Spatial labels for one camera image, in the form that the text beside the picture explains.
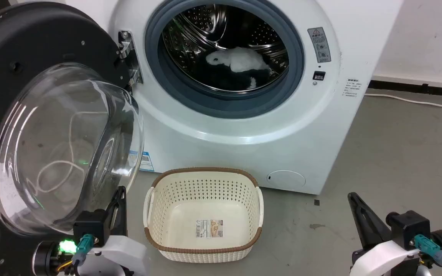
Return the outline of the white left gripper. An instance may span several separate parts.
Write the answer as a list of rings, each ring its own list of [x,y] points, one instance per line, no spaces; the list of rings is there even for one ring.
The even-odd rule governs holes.
[[[128,236],[127,192],[124,186],[117,190],[118,198],[108,204],[109,238],[104,246],[93,247],[79,264],[79,276],[148,276],[149,256],[146,246]]]

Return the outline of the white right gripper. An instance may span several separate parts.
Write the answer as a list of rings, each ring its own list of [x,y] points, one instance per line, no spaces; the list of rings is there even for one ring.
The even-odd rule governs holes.
[[[374,247],[356,260],[351,276],[384,275],[408,256],[419,253],[417,248],[406,250],[390,240],[391,230],[357,193],[349,193],[348,201],[363,249]]]

